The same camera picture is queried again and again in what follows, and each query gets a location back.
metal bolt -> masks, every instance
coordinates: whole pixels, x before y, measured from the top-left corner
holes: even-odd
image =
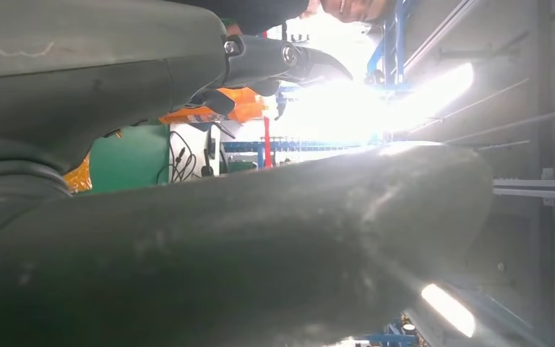
[[[235,41],[224,42],[224,51],[229,56],[236,56],[241,53],[239,51],[239,45]]]
[[[296,49],[289,45],[284,45],[282,48],[282,58],[288,66],[293,66],[297,63],[297,52]]]

ceiling light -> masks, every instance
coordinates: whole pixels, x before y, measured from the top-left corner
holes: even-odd
[[[422,297],[450,324],[470,338],[476,329],[476,321],[460,302],[440,287],[431,284],[422,290]]]

fluorescent light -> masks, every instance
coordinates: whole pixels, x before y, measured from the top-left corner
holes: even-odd
[[[411,95],[399,100],[386,125],[393,131],[407,130],[432,119],[473,84],[473,65],[459,66],[427,82]]]
[[[450,324],[470,338],[476,329],[476,321],[460,302],[440,287],[431,284],[422,290],[422,297]]]

green panel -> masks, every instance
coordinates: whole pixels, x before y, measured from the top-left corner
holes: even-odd
[[[127,127],[122,138],[99,139],[90,151],[90,193],[115,192],[156,184],[168,164],[169,128],[166,125]],[[168,180],[167,171],[160,183]]]

black cable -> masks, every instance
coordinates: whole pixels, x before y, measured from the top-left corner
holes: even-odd
[[[171,138],[174,134],[177,135],[180,138],[180,140],[182,140],[185,146],[180,150],[177,156],[175,154],[175,150],[173,149],[173,145],[171,144]],[[188,150],[190,154],[188,158],[186,158],[186,161],[184,162],[184,167],[182,167],[181,170],[178,170],[179,164],[181,162],[182,157],[186,153],[186,150]],[[159,172],[156,174],[156,184],[158,184],[158,182],[160,181],[160,175],[167,168],[171,168],[170,183],[175,183],[177,181],[186,181],[191,176],[198,177],[198,175],[194,174],[194,169],[197,167],[197,156],[192,152],[192,149],[190,148],[190,145],[188,144],[188,142],[178,132],[173,130],[169,132],[169,155],[171,156],[171,163],[162,167],[159,170]],[[190,171],[188,172],[188,174],[186,174],[186,170],[190,167],[191,164],[192,164],[192,167],[190,168]]]
[[[226,157],[224,155],[224,147],[222,145],[220,146],[220,157],[222,158],[222,161],[224,162],[224,173],[228,174],[228,161],[226,161]]]

